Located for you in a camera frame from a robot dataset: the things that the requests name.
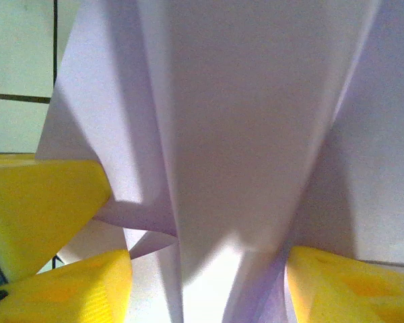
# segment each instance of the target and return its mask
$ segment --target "yellow object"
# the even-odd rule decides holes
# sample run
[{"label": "yellow object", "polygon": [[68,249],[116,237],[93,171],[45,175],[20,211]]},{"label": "yellow object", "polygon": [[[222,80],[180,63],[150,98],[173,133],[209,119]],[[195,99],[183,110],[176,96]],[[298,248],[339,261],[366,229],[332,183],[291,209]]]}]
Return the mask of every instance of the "yellow object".
[{"label": "yellow object", "polygon": [[404,322],[404,274],[306,247],[287,272],[298,323]]},{"label": "yellow object", "polygon": [[0,155],[0,269],[7,280],[36,274],[109,196],[95,161]]},{"label": "yellow object", "polygon": [[131,290],[126,250],[0,286],[0,323],[121,323]]}]

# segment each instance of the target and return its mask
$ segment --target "paper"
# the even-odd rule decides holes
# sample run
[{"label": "paper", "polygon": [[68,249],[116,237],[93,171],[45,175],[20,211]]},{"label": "paper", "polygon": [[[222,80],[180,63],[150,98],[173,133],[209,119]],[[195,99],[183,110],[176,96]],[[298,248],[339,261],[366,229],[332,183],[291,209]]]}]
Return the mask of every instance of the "paper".
[{"label": "paper", "polygon": [[301,244],[404,264],[404,1],[380,7],[298,214]]},{"label": "paper", "polygon": [[103,165],[96,218],[138,230],[129,322],[285,318],[281,246],[376,4],[81,4],[36,157]]}]

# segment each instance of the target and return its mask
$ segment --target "grout line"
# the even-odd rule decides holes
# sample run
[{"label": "grout line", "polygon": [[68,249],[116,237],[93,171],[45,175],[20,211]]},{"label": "grout line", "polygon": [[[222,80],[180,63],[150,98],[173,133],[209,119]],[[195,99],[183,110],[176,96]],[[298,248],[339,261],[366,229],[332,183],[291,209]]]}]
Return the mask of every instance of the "grout line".
[{"label": "grout line", "polygon": [[44,96],[19,96],[16,94],[0,94],[0,100],[21,101],[21,102],[34,102],[49,104],[51,98]]},{"label": "grout line", "polygon": [[57,79],[57,32],[59,21],[59,0],[54,0],[54,35],[53,35],[53,86]]}]

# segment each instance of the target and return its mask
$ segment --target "tile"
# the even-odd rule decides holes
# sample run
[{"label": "tile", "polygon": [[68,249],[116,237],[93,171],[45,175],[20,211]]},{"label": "tile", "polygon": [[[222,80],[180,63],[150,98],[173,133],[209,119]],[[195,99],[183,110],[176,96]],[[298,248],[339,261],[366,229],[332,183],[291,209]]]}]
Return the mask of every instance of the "tile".
[{"label": "tile", "polygon": [[53,2],[0,0],[0,93],[51,96]]},{"label": "tile", "polygon": [[[63,267],[65,264],[63,264],[60,260],[56,260],[55,261],[55,268],[60,268]],[[43,267],[42,269],[40,269],[38,271],[38,274],[44,273],[45,271],[50,271],[51,269],[53,269],[53,260],[51,259],[50,261],[48,261]]]},{"label": "tile", "polygon": [[57,63],[59,68],[80,3],[80,0],[59,0],[58,2]]},{"label": "tile", "polygon": [[34,153],[47,104],[0,100],[0,153]]}]

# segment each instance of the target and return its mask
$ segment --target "yellow sponge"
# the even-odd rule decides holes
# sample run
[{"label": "yellow sponge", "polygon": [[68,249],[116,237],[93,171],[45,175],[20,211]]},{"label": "yellow sponge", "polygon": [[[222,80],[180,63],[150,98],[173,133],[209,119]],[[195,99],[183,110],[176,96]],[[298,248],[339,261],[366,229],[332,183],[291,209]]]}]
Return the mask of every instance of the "yellow sponge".
[{"label": "yellow sponge", "polygon": [[7,280],[36,274],[109,196],[95,161],[0,155],[0,269]]},{"label": "yellow sponge", "polygon": [[306,247],[287,271],[298,323],[404,322],[404,274]]},{"label": "yellow sponge", "polygon": [[131,290],[126,250],[0,286],[0,323],[122,323]]}]

